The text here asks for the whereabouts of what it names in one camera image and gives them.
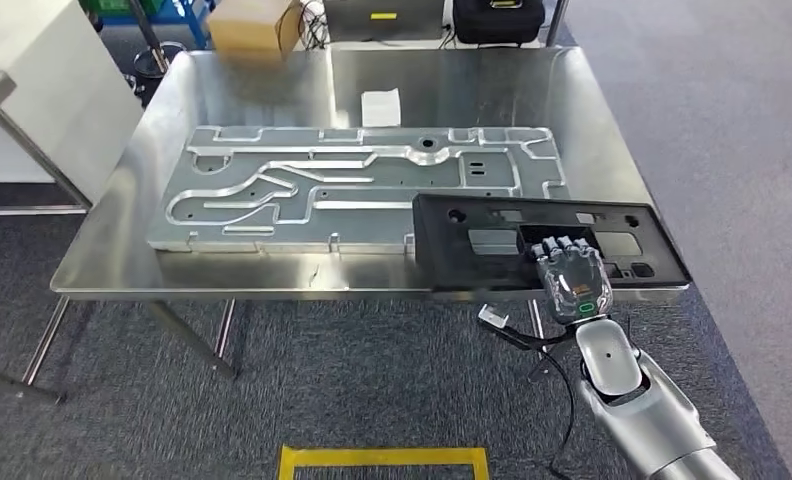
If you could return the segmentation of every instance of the black case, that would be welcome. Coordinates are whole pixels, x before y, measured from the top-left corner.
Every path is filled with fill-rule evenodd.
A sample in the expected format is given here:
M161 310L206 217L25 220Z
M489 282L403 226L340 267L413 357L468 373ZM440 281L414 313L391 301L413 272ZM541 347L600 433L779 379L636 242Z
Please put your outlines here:
M545 237L565 235L585 238L600 251L614 288L659 289L691 282L649 205L419 194L413 210L416 261L434 291L541 289L530 247ZM592 221L583 222L583 214ZM471 230L515 232L516 251L479 255ZM603 233L613 239L629 235L639 251L618 253L616 247L601 245Z
M546 19L542 0L522 0L519 8L493 8L490 0L454 0L452 20L466 44L528 43Z

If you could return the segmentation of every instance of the white connector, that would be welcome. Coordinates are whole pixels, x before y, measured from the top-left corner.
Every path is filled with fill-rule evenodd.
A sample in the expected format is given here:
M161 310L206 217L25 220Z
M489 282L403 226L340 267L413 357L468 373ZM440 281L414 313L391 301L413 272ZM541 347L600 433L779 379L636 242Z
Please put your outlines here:
M486 303L478 312L478 318L481 321L487 322L496 328L505 328L505 325L508 323L508 315L503 317L499 312L496 311L495 308Z

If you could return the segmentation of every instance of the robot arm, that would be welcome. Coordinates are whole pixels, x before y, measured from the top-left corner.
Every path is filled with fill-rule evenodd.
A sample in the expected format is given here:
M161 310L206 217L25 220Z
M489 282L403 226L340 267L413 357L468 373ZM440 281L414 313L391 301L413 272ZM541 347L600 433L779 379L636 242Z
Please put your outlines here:
M583 239L562 237L544 239L532 253L553 320L581 350L579 393L629 464L652 479L737 479L687 396L611 320L613 294L599 252ZM498 316L480 318L510 335ZM531 345L551 343L534 340Z

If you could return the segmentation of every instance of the yellow tape marking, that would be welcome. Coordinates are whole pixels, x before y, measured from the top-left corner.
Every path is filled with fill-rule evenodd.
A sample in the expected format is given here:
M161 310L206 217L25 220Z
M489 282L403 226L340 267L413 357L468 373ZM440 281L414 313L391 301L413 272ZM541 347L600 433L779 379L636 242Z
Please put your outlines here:
M370 13L370 20L396 20L395 13Z
M475 480L490 480L483 448L365 448L294 450L281 447L278 480L294 480L296 467L472 465Z

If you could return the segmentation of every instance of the cardboard box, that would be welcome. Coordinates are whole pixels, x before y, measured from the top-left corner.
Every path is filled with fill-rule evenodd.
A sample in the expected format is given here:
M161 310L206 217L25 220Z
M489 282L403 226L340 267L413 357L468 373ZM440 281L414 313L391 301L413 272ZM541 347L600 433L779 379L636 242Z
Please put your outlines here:
M299 42L299 0L223 0L208 17L222 55L280 61Z

